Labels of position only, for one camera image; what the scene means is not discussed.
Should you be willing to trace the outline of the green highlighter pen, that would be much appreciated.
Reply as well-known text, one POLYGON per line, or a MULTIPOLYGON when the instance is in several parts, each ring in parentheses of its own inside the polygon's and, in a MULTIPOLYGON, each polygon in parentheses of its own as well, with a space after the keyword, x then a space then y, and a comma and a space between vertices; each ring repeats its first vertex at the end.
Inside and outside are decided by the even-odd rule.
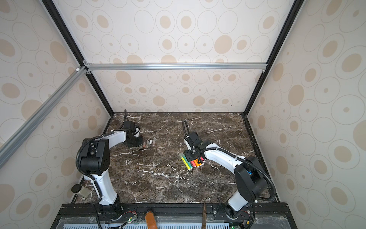
POLYGON ((192 167, 192 165, 190 164, 190 162, 188 162, 188 160, 186 159, 186 157, 185 157, 185 155, 182 153, 182 155, 183 155, 183 157, 184 157, 184 159, 186 160, 186 162, 187 162, 187 164, 190 166, 190 168, 192 169, 193 167, 192 167))

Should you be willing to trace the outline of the yellow highlighter pen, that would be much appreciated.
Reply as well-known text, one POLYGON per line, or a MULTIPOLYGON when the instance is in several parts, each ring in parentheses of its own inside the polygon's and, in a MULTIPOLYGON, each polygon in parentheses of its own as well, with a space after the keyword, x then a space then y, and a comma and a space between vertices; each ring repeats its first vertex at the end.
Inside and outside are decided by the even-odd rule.
POLYGON ((184 165, 187 167, 187 169, 190 171, 191 168, 190 166, 187 164, 186 160, 184 159, 182 154, 179 154, 180 159, 183 161, 184 165))

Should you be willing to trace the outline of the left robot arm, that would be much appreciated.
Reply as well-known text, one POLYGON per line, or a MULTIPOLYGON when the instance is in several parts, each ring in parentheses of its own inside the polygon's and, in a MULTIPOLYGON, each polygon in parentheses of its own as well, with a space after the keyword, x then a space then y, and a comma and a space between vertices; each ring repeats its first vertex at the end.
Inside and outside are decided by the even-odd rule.
POLYGON ((115 204, 118 198, 109 176, 110 149, 119 144, 128 148, 137 148, 143 143, 139 128, 110 131, 104 135, 83 140, 77 151, 75 164, 84 178, 93 184, 99 204, 110 206, 115 204))

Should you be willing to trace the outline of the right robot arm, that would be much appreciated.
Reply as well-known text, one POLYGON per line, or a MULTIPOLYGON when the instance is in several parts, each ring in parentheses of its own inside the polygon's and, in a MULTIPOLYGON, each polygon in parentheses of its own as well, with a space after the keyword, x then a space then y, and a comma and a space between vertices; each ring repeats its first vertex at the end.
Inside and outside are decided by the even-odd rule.
POLYGON ((234 174, 237 191, 224 204, 224 210, 231 219, 235 219, 243 207, 259 200, 260 195, 269 187, 273 193, 266 200, 275 200, 275 185, 256 157, 236 155, 215 143, 188 146, 184 155, 188 161, 202 158, 214 161, 234 174))

